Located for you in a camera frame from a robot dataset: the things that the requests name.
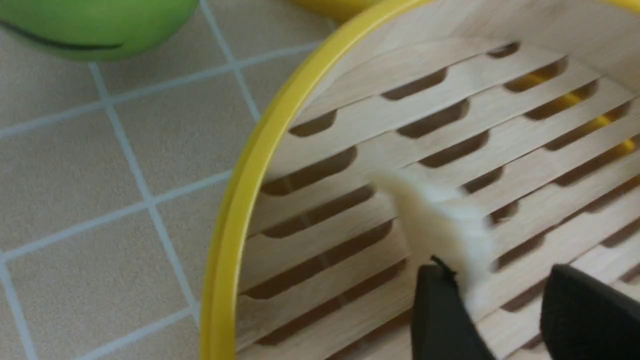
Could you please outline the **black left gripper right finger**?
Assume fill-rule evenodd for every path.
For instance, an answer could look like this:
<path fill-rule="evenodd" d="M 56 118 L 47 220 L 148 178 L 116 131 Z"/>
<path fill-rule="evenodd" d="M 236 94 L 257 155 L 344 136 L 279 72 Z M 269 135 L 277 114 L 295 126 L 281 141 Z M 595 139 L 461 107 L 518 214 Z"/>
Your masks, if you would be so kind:
<path fill-rule="evenodd" d="M 640 304 L 569 264 L 551 267 L 540 331 L 553 360 L 637 360 Z"/>

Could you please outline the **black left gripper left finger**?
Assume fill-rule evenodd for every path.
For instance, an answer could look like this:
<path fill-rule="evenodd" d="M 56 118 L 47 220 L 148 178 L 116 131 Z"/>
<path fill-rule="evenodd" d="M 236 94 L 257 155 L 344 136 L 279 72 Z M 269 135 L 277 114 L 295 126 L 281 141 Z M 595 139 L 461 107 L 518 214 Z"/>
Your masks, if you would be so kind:
<path fill-rule="evenodd" d="M 493 360 L 492 351 L 467 312 L 457 272 L 439 257 L 416 272 L 411 315 L 414 360 Z"/>

